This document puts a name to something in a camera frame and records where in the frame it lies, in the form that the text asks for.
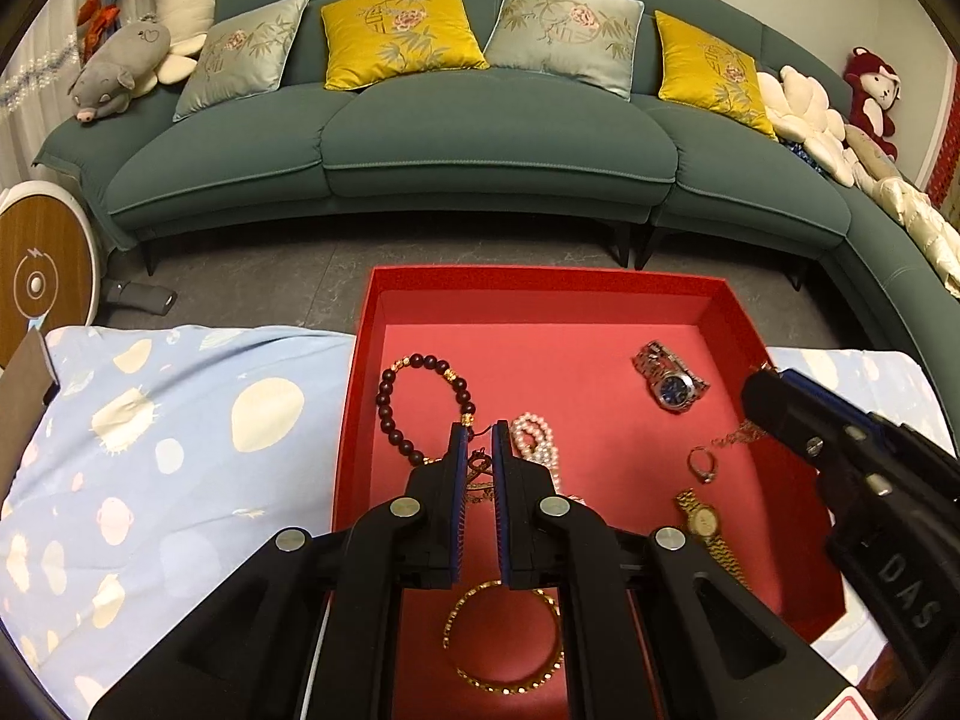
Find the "sofa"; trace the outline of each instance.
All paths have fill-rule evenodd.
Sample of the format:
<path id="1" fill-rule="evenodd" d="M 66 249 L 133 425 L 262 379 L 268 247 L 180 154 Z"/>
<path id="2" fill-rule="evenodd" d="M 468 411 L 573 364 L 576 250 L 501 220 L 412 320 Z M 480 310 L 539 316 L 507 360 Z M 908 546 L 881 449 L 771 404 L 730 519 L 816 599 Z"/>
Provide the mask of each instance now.
<path id="1" fill-rule="evenodd" d="M 276 0 L 217 0 L 224 20 Z M 809 52 L 719 0 L 642 0 L 629 102 L 546 74 L 491 69 L 390 79 L 360 93 L 323 88 L 326 42 L 312 0 L 280 89 L 172 124 L 181 87 L 122 116 L 61 124 L 37 162 L 78 180 L 117 247 L 273 218 L 472 210 L 595 218 L 638 248 L 669 230 L 750 242 L 819 262 L 880 349 L 928 374 L 960 426 L 960 305 L 904 230 L 858 189 L 818 175 L 731 119 L 666 103 L 653 20 L 664 10 L 757 65 L 815 76 L 833 107 L 851 89 Z M 481 46 L 501 0 L 464 0 Z"/>

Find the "embroidered pillow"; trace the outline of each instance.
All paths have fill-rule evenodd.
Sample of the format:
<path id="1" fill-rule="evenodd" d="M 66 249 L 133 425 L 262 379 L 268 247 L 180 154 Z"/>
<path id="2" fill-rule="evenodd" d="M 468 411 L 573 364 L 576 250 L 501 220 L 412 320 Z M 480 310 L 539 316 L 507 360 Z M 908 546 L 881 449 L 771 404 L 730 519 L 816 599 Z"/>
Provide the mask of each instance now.
<path id="1" fill-rule="evenodd" d="M 427 70 L 486 70 L 463 0 L 338 0 L 320 9 L 325 89 L 350 91 Z"/>
<path id="2" fill-rule="evenodd" d="M 659 10 L 656 29 L 664 44 L 661 100 L 704 108 L 776 140 L 750 55 Z"/>
<path id="3" fill-rule="evenodd" d="M 226 100 L 275 92 L 310 0 L 280 0 L 215 23 L 176 102 L 174 122 Z"/>
<path id="4" fill-rule="evenodd" d="M 630 100 L 643 2 L 503 0 L 484 55 L 495 67 L 566 76 Z"/>

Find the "yellow throw pillow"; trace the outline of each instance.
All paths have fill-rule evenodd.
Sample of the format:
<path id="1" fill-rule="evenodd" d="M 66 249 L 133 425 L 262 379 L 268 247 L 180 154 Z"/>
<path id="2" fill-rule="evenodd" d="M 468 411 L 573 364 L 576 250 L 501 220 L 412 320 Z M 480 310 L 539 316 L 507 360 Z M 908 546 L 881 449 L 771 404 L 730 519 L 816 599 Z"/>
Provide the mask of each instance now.
<path id="1" fill-rule="evenodd" d="M 656 28 L 664 44 L 661 100 L 722 114 L 776 140 L 750 55 L 659 10 Z"/>
<path id="2" fill-rule="evenodd" d="M 320 9 L 325 89 L 363 89 L 425 70 L 486 70 L 463 0 L 339 0 Z"/>

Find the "silver watch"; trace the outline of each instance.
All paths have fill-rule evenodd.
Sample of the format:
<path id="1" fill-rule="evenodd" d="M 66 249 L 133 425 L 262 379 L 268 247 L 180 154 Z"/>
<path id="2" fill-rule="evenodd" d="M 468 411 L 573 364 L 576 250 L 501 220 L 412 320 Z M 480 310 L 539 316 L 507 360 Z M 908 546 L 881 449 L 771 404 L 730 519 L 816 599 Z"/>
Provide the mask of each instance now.
<path id="1" fill-rule="evenodd" d="M 634 357 L 634 367 L 647 380 L 656 405 L 683 413 L 709 389 L 698 376 L 659 341 L 650 341 Z"/>

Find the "red box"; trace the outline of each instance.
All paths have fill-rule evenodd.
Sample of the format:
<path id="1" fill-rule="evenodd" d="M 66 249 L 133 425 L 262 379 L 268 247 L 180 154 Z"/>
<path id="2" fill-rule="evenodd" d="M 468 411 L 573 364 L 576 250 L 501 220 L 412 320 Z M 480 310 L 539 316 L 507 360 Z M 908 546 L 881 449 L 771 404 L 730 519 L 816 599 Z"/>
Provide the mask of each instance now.
<path id="1" fill-rule="evenodd" d="M 710 383 L 684 415 L 661 410 L 631 357 L 663 341 Z M 699 485 L 688 451 L 743 419 L 739 393 L 770 362 L 720 279 L 603 269 L 522 266 L 376 268 L 347 390 L 333 509 L 335 529 L 403 493 L 409 464 L 380 432 L 380 372 L 419 352 L 444 358 L 469 383 L 477 431 L 526 412 L 553 428 L 563 493 L 617 528 L 650 533 L 684 520 L 673 497 L 695 488 L 717 507 L 723 534 L 757 597 L 813 641 L 844 611 L 840 575 L 822 551 L 829 516 L 813 469 L 773 439 L 716 452 L 716 481 Z M 402 370 L 395 421 L 428 457 L 443 454 L 459 418 L 452 391 L 426 370 Z M 483 445 L 483 437 L 470 445 Z M 453 662 L 487 680 L 522 680 L 548 656 L 553 628 L 526 592 L 493 589 L 458 618 L 451 653 L 443 625 L 474 584 L 497 579 L 493 504 L 467 508 L 462 583 L 404 594 L 395 717 L 563 718 L 563 670 L 524 695 L 468 685 Z"/>

